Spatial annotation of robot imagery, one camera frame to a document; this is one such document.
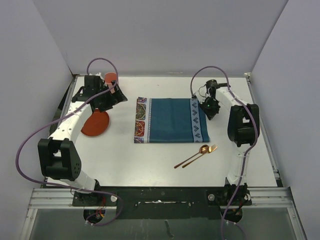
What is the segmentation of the pink plastic cup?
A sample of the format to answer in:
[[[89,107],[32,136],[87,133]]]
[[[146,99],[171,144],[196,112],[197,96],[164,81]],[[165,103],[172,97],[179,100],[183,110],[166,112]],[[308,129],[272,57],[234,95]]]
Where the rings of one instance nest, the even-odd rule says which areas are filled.
[[[110,89],[117,79],[117,74],[115,72],[108,72],[104,75],[104,82]]]

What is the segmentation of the red round plate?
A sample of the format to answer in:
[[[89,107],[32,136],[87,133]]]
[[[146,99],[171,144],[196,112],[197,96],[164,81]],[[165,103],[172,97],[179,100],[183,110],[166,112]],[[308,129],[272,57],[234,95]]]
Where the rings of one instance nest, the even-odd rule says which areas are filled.
[[[108,129],[109,124],[108,113],[96,109],[84,123],[81,132],[87,137],[98,137]]]

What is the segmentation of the blue patterned placemat cloth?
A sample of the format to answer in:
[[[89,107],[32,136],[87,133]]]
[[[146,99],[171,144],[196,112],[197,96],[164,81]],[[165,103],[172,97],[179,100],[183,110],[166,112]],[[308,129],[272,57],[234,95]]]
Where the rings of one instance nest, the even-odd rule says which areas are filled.
[[[206,115],[194,98],[138,97],[133,142],[209,143]]]

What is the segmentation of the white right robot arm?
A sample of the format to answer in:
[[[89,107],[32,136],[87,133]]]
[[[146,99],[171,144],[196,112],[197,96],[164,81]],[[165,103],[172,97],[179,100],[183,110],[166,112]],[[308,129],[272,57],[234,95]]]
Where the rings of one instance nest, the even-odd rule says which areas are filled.
[[[241,198],[238,189],[247,184],[250,151],[257,144],[260,135],[260,110],[257,104],[241,100],[232,92],[228,82],[218,83],[212,79],[204,87],[206,92],[202,96],[190,90],[193,140],[196,143],[205,140],[200,112],[211,120],[219,113],[221,106],[228,110],[227,137],[232,145],[232,159],[225,178],[225,185],[230,187],[222,192],[222,197],[227,204],[233,205]]]

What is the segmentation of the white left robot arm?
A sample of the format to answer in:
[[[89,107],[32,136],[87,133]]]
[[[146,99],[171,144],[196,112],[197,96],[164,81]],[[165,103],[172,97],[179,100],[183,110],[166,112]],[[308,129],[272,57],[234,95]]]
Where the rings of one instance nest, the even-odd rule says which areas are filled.
[[[115,72],[105,76],[85,75],[84,85],[71,98],[65,118],[37,145],[42,174],[84,193],[84,200],[92,206],[100,203],[102,193],[98,181],[82,170],[75,144],[80,134],[87,137],[103,134],[110,124],[107,111],[128,100],[117,81]]]

